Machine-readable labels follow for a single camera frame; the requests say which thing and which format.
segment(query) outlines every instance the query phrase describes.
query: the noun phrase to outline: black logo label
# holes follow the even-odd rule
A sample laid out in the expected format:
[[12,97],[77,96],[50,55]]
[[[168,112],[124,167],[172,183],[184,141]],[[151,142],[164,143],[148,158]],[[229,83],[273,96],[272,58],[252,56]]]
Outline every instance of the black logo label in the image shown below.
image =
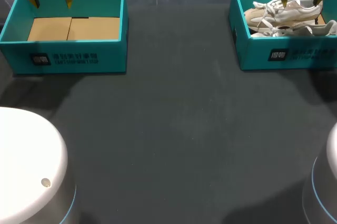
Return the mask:
[[288,54],[288,49],[272,49],[268,58],[269,62],[284,61]]
[[44,65],[50,65],[51,62],[48,58],[48,55],[46,53],[35,53],[31,54],[31,59],[34,63],[34,65],[37,66],[44,66]]
[[233,28],[232,36],[233,36],[234,44],[236,44],[236,29],[235,29],[235,27]]

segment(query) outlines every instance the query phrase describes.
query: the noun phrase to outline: white sneaker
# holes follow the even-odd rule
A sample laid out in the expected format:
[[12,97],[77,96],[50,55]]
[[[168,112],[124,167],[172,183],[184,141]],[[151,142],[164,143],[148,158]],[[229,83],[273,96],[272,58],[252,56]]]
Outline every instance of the white sneaker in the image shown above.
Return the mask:
[[313,0],[288,0],[285,8],[281,0],[253,4],[255,8],[248,9],[244,14],[248,27],[257,32],[268,32],[268,23],[273,27],[294,27],[302,22],[313,24],[323,6],[323,2],[314,6]]
[[326,25],[306,25],[300,24],[294,28],[279,29],[272,27],[269,32],[254,33],[253,38],[257,37],[281,37],[281,36],[330,36],[337,35],[337,22],[330,20]]

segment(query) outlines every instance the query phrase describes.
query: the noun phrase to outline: silver metal cylinder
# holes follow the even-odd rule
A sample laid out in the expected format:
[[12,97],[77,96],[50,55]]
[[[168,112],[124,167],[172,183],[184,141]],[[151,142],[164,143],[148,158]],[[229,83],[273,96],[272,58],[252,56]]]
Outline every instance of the silver metal cylinder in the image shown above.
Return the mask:
[[303,210],[309,224],[337,223],[337,125],[316,158],[303,188]]
[[68,165],[61,186],[52,199],[21,224],[77,224],[79,222],[78,213],[76,184]]

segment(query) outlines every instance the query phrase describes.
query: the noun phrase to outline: shoelace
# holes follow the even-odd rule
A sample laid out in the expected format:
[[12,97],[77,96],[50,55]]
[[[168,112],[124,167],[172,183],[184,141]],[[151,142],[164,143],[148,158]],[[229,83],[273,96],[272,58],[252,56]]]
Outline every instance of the shoelace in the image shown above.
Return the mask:
[[265,20],[265,17],[267,16],[267,14],[271,13],[272,15],[275,15],[276,11],[278,11],[279,9],[283,9],[283,5],[282,5],[281,0],[271,0],[269,3],[266,3],[266,4],[261,4],[261,3],[258,3],[258,2],[253,2],[253,5],[255,6],[256,9],[264,9],[264,14],[262,16],[262,19],[258,23],[257,26],[259,26],[261,24],[261,22],[263,22],[263,24],[265,24],[266,26],[268,26],[266,24],[266,22],[268,24],[270,24],[270,23]]
[[277,27],[274,27],[271,23],[269,23],[267,20],[265,19],[262,19],[261,22],[263,24],[265,24],[269,29],[270,29],[270,32],[268,33],[271,33],[271,36],[276,36],[277,33],[283,33],[283,34],[290,34],[293,32],[292,29],[288,28],[288,29],[279,29]]

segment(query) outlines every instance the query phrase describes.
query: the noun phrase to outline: shoe sole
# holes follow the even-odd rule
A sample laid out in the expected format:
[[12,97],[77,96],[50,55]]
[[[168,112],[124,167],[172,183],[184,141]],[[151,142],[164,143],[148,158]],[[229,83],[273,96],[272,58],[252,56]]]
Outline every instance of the shoe sole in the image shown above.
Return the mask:
[[[293,28],[297,25],[300,24],[307,24],[307,25],[314,25],[315,20],[308,20],[308,21],[289,21],[289,22],[284,22],[282,25],[275,26],[275,28],[281,28],[281,29],[287,29],[287,28]],[[255,26],[248,26],[251,30],[256,31],[258,33],[265,33],[265,32],[270,32],[269,27],[263,27],[263,28],[258,28]]]

